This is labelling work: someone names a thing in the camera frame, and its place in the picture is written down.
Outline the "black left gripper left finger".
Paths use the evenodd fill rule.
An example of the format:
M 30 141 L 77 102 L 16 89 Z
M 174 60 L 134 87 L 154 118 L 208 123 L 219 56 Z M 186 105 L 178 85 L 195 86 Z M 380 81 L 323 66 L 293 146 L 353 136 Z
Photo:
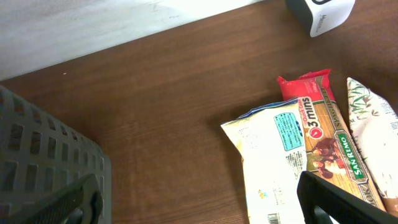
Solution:
M 1 220 L 3 224 L 98 224 L 103 198 L 96 176 L 87 174 L 52 195 Z

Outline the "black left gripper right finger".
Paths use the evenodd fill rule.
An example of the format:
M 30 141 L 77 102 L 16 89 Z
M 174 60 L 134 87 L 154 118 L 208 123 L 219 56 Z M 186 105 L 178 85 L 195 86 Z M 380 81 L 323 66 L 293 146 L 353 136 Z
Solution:
M 397 217 L 366 203 L 319 176 L 301 173 L 297 196 L 306 224 L 395 224 Z

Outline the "San Remo spaghetti packet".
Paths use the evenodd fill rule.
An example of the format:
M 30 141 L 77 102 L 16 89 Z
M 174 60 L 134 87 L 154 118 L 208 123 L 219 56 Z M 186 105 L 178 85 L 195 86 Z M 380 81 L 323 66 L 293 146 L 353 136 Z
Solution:
M 284 100 L 298 99 L 307 170 L 381 210 L 376 186 L 359 155 L 330 88 L 330 70 L 295 80 L 279 77 Z

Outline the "white chips bag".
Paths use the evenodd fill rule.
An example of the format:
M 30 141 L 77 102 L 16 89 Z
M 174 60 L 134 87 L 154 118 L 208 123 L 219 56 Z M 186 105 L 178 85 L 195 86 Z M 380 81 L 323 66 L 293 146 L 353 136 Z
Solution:
M 296 99 L 251 109 L 221 128 L 242 157 L 250 223 L 303 223 L 297 197 L 307 168 Z

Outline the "white cream tube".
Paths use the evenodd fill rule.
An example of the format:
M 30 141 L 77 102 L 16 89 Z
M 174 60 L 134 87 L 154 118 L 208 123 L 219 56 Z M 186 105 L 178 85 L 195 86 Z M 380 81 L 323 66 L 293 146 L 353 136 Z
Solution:
M 385 209 L 397 216 L 397 115 L 381 96 L 347 78 L 349 129 Z

